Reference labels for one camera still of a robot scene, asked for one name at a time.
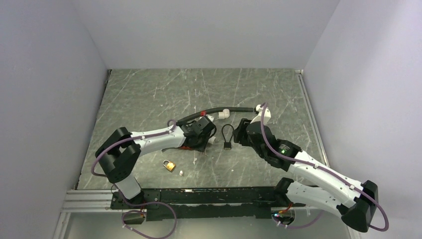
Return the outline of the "black cable padlock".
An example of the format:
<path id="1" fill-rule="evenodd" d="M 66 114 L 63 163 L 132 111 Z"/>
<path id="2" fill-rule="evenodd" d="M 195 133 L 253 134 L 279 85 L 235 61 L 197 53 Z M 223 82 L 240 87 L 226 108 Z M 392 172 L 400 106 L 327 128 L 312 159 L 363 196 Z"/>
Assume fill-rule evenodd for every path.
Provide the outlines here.
<path id="1" fill-rule="evenodd" d="M 226 127 L 230 127 L 230 128 L 232 129 L 232 133 L 231 133 L 231 136 L 230 136 L 230 138 L 229 138 L 229 139 L 227 139 L 227 138 L 226 138 L 226 135 L 225 135 L 225 133 L 224 133 L 224 129 L 225 129 Z M 222 128 L 221 128 L 221 135 L 222 135 L 222 138 L 223 138 L 223 140 L 224 140 L 224 143 L 223 143 L 223 149 L 225 149 L 225 150 L 231 150 L 231 149 L 232 149 L 232 144 L 231 144 L 231 141 L 232 141 L 232 139 L 233 139 L 233 132 L 234 132 L 234 127 L 233 127 L 233 125 L 231 125 L 231 124 L 225 124 L 225 125 L 223 125 L 223 126 L 222 126 Z"/>

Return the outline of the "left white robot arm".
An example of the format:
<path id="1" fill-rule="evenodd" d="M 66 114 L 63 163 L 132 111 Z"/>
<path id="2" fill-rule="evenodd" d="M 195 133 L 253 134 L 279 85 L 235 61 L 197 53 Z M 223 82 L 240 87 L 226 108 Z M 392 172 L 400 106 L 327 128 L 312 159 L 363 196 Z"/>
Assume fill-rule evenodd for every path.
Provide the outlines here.
<path id="1" fill-rule="evenodd" d="M 146 132 L 129 132 L 120 127 L 95 152 L 103 177 L 123 194 L 123 202 L 130 209 L 142 205 L 142 189 L 133 168 L 139 157 L 168 149 L 203 152 L 216 131 L 210 115 L 188 122 L 168 121 L 168 127 Z"/>

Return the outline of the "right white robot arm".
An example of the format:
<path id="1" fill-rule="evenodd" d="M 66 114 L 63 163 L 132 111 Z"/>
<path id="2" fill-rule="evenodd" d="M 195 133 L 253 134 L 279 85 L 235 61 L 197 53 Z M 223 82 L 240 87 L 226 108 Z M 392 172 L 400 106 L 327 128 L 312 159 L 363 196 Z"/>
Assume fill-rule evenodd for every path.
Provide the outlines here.
<path id="1" fill-rule="evenodd" d="M 259 121 L 242 119 L 233 131 L 233 141 L 253 148 L 271 166 L 301 176 L 316 186 L 283 178 L 275 188 L 277 205 L 307 204 L 339 216 L 356 231 L 366 233 L 370 229 L 379 202 L 376 183 L 360 182 L 331 170 L 294 143 L 277 139 Z"/>

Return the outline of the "white pipe elbow near wrench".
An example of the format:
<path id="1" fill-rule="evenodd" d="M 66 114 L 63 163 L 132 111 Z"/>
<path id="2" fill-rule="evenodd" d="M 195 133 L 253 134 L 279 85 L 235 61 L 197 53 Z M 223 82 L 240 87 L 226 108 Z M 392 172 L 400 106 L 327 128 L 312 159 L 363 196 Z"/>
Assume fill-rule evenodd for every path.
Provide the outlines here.
<path id="1" fill-rule="evenodd" d="M 215 140 L 216 140 L 216 137 L 212 136 L 212 137 L 209 138 L 208 143 L 213 145 L 213 144 L 215 144 Z"/>

